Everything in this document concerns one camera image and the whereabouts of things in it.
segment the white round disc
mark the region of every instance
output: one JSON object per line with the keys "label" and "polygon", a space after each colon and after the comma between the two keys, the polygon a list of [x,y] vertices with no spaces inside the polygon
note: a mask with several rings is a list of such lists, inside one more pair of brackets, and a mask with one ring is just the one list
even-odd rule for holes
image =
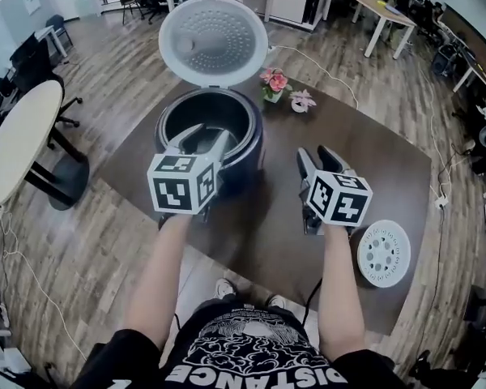
{"label": "white round disc", "polygon": [[388,288],[407,273],[411,243],[403,228],[392,220],[379,220],[367,228],[358,245],[358,268],[372,285]]}
{"label": "white round disc", "polygon": [[259,71],[268,36],[258,16],[236,0],[189,0],[165,18],[159,45],[182,79],[227,88]]}

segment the rice cooker lid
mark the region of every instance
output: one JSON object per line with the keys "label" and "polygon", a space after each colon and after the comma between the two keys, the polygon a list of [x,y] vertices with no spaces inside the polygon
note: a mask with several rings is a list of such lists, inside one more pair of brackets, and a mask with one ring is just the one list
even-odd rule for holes
{"label": "rice cooker lid", "polygon": [[258,16],[236,0],[189,0],[165,18],[159,46],[165,64],[182,79],[227,88],[259,71],[268,36]]}

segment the human arm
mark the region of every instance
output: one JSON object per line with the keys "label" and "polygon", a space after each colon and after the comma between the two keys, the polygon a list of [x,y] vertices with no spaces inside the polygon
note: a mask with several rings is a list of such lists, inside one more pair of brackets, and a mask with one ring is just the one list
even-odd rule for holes
{"label": "human arm", "polygon": [[347,231],[324,225],[326,245],[318,331],[322,354],[331,361],[365,349],[364,316],[358,298]]}
{"label": "human arm", "polygon": [[173,216],[162,227],[124,318],[124,328],[141,332],[160,351],[177,306],[180,266],[191,219],[190,215]]}

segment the black t-shirt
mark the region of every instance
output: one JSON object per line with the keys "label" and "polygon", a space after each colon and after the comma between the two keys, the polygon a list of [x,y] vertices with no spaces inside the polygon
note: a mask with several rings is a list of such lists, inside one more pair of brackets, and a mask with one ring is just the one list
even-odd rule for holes
{"label": "black t-shirt", "polygon": [[121,330],[92,350],[72,389],[403,388],[382,357],[369,350],[330,364],[292,315],[242,303],[197,311],[178,333],[166,365],[145,335]]}

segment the round white table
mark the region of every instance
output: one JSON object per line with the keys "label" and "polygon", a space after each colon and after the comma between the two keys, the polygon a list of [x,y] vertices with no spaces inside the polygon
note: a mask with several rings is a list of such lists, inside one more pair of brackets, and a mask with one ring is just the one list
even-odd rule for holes
{"label": "round white table", "polygon": [[[43,82],[5,117],[0,126],[0,205],[16,192],[22,180],[43,190],[59,210],[74,206],[86,190],[90,173],[87,157],[54,127],[62,95],[57,81]],[[49,135],[68,153],[52,173],[35,162]]]}

